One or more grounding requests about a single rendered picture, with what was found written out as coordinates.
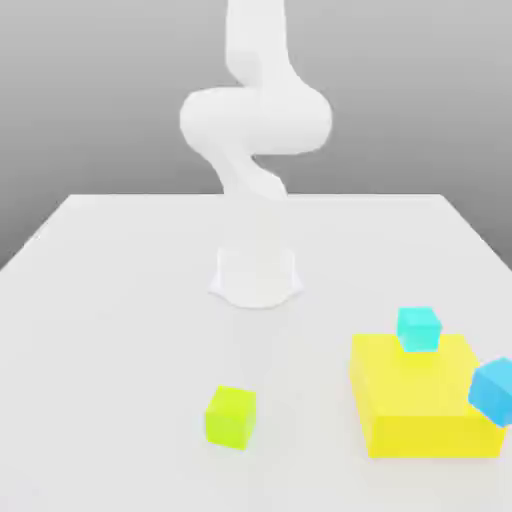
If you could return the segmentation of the small lime green cube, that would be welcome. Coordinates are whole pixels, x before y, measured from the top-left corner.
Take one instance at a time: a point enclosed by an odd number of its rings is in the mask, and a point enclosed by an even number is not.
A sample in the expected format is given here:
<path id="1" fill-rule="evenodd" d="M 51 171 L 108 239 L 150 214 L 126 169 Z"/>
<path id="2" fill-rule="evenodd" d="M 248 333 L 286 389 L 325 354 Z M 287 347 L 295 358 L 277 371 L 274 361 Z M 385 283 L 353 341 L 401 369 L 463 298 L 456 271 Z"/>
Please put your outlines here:
<path id="1" fill-rule="evenodd" d="M 220 385 L 205 411 L 206 439 L 245 450 L 256 424 L 256 393 Z"/>

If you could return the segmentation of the small cyan cube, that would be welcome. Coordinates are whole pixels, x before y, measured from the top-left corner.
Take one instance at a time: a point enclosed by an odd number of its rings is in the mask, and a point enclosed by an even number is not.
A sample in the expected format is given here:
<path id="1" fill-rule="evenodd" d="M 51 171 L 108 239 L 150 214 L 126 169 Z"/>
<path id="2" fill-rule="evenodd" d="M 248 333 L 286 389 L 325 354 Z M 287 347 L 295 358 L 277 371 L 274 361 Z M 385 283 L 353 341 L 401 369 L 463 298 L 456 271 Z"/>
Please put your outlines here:
<path id="1" fill-rule="evenodd" d="M 396 335 L 405 352 L 436 352 L 442 324 L 430 307 L 401 307 L 398 311 Z"/>

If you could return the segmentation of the small blue cube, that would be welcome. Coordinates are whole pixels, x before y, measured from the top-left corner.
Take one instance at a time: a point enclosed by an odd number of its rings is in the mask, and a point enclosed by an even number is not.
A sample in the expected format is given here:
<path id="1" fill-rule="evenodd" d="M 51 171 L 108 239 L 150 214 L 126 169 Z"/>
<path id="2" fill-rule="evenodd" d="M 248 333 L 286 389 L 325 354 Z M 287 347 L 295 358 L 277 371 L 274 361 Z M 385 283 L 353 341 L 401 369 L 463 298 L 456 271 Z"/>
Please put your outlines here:
<path id="1" fill-rule="evenodd" d="M 468 401 L 497 426 L 512 425 L 512 360 L 501 357 L 477 367 Z"/>

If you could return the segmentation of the large yellow box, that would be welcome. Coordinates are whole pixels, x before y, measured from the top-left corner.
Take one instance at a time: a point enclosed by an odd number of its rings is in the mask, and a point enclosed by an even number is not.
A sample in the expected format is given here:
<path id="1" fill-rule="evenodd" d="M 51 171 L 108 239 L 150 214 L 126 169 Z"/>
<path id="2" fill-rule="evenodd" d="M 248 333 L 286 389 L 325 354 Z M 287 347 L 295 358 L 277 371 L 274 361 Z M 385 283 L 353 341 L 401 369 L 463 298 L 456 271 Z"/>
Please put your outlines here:
<path id="1" fill-rule="evenodd" d="M 505 429 L 468 401 L 478 358 L 461 334 L 406 352 L 394 334 L 352 336 L 349 376 L 372 458 L 494 458 Z"/>

